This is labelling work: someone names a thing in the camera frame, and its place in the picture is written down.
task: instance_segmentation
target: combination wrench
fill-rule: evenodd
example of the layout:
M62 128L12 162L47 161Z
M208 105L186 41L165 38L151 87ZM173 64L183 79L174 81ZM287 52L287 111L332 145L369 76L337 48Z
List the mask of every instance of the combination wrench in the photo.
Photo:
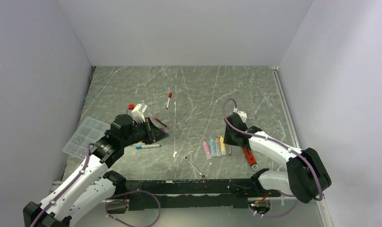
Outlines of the combination wrench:
M201 176L202 179L206 179L206 175L204 175L204 174L203 174L203 173L202 173L202 172L201 172L201 171L194 165L194 163L192 163L192 162L189 160L188 156L185 156L184 159L185 159L185 161L187 161L187 162L192 166L192 168L194 168L195 171L198 172L198 174Z

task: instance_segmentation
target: plastic organizer box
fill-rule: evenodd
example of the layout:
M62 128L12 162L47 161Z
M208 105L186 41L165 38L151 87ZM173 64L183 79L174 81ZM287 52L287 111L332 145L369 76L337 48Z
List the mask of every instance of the plastic organizer box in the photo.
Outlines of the plastic organizer box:
M86 117L62 151L69 155L84 159L89 143L94 143L104 136L109 124L97 119Z

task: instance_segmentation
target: white wall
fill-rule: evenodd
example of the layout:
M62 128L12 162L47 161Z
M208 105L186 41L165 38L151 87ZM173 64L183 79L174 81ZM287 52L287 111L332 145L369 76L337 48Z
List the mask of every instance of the white wall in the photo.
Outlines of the white wall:
M90 73L57 2L0 0L0 227L61 177Z
M92 65L280 63L312 0L59 0Z
M302 146L333 180L335 226L382 226L382 0L315 0L280 77Z

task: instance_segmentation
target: marble tabletop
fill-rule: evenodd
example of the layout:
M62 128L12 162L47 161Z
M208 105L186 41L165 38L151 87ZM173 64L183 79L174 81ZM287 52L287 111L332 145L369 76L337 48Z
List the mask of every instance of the marble tabletop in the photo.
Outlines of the marble tabletop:
M172 98L166 110L169 92ZM200 179L184 156L189 156L207 179L250 178L255 171L241 148L232 147L231 156L207 160L202 146L202 140L224 136L222 106L228 98L234 98L238 109L247 113L248 126L255 125L292 145L270 67L96 67L81 121L90 116L110 124L115 116L125 112L129 103L144 101L149 105L148 111L170 127L166 130L169 137L159 142L161 148L125 148L124 156L111 169L128 180ZM226 114L231 114L232 109L229 102ZM284 171L256 151L254 156L260 169ZM70 156L63 179L80 162Z

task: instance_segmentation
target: red handle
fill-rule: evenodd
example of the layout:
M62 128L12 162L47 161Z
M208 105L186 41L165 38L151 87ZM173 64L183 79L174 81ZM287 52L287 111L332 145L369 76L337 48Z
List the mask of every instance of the red handle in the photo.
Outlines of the red handle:
M247 158L249 165L256 165L257 163L255 157L253 156L252 150L247 150L246 148L242 148L242 150L244 151L245 157Z

